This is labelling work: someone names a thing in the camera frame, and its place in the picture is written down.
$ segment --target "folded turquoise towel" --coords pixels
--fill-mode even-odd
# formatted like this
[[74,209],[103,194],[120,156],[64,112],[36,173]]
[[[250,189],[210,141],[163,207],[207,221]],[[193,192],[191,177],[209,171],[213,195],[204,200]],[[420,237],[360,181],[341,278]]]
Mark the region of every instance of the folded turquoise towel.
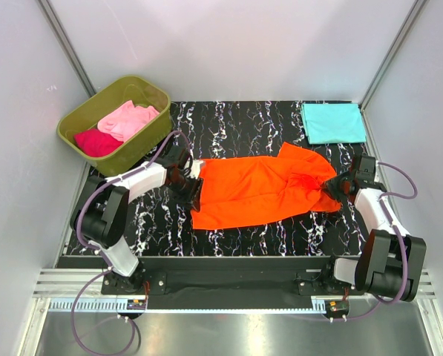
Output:
[[358,104],[302,104],[301,115],[311,145],[367,140]]

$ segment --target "marble pattern surface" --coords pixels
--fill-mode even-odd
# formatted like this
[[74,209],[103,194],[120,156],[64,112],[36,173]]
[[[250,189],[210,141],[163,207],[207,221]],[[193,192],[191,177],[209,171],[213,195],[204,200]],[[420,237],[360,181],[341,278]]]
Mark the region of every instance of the marble pattern surface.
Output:
[[[194,158],[276,156],[283,142],[326,157],[337,173],[364,145],[309,145],[296,102],[174,102],[173,129],[191,142]],[[316,256],[358,254],[366,228],[352,205],[336,213],[302,214],[251,228],[194,231],[189,211],[166,188],[148,192],[129,208],[125,238],[137,256]],[[73,235],[66,254],[92,254]]]

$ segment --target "white wall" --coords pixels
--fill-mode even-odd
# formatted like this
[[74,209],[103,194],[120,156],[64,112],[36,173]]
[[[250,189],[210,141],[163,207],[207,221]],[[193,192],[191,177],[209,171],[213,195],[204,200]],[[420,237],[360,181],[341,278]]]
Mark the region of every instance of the white wall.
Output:
[[[443,0],[429,1],[367,107],[381,158],[402,167],[419,195],[396,200],[407,229],[427,242],[443,313]],[[387,173],[395,191],[410,191]]]
[[173,100],[359,101],[413,0],[51,0],[98,89]]
[[62,241],[82,160],[56,124],[86,98],[36,1],[0,1],[0,355]]

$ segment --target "olive green plastic bin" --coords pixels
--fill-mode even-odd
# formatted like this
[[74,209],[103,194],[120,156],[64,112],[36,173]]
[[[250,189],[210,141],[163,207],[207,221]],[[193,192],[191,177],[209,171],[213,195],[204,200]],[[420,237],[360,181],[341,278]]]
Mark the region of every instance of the olive green plastic bin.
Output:
[[[160,114],[113,153],[91,157],[82,152],[74,135],[95,128],[97,122],[120,105],[132,100],[134,105],[154,106]],[[171,131],[170,98],[163,90],[138,76],[125,76],[90,98],[58,124],[58,135],[107,177],[128,171]]]

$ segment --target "pink cloth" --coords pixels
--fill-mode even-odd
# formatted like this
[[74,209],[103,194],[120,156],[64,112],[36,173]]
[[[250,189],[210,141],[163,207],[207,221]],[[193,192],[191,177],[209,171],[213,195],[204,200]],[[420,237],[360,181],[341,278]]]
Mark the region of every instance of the pink cloth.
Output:
[[77,133],[74,135],[74,140],[81,151],[90,157],[104,157],[112,154],[122,144],[109,133],[103,133],[96,128]]
[[146,126],[159,112],[153,107],[134,106],[125,102],[97,123],[97,128],[114,139],[125,142]]

